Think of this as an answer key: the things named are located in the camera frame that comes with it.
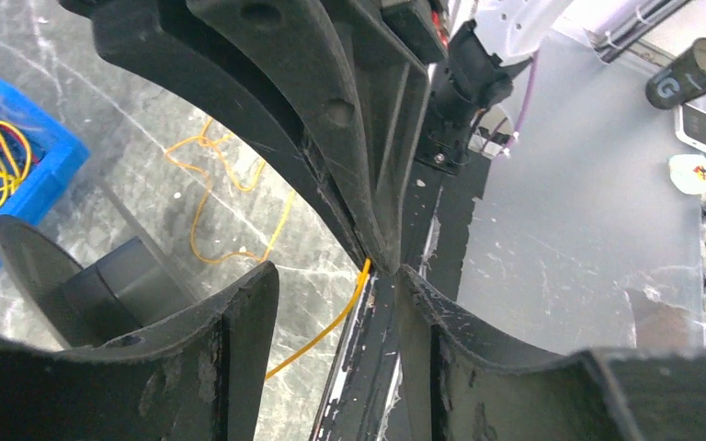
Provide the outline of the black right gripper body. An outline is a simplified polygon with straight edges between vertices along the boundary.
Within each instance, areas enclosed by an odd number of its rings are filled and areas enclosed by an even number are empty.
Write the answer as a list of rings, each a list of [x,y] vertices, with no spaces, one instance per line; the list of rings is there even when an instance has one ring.
[[[383,21],[423,63],[447,57],[448,2],[435,0],[383,0]]]

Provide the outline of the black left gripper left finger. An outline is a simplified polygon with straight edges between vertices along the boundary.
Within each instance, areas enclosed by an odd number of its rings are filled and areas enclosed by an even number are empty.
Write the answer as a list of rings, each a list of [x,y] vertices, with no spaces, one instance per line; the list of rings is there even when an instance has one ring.
[[[278,306],[279,272],[265,262],[100,347],[0,337],[0,440],[250,440]]]

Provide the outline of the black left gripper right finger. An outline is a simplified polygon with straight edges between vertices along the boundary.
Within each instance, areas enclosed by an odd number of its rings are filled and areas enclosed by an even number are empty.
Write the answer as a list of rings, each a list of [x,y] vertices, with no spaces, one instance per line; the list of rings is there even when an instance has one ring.
[[[558,355],[398,273],[430,337],[402,350],[415,440],[706,440],[706,348]]]

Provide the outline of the black cable spool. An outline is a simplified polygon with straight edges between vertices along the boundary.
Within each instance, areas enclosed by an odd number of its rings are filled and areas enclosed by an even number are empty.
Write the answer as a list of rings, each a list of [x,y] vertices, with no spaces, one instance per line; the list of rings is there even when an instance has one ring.
[[[82,266],[34,226],[0,215],[0,263],[66,347],[103,345],[198,301],[157,245],[139,236]]]

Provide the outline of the blue plastic bin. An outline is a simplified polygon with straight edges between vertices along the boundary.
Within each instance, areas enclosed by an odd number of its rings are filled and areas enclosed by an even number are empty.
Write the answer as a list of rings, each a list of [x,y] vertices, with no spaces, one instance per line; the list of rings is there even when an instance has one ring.
[[[89,155],[69,130],[0,79],[0,215],[38,224]]]

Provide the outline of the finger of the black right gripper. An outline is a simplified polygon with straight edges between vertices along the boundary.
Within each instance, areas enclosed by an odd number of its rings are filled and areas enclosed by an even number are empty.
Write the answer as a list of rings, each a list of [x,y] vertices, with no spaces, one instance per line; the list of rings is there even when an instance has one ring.
[[[427,106],[426,66],[377,1],[192,1],[297,113],[384,275],[401,264],[402,208]]]
[[[183,1],[60,3],[91,22],[97,54],[199,108],[252,147],[310,204],[352,261],[365,253],[330,172],[277,87]]]

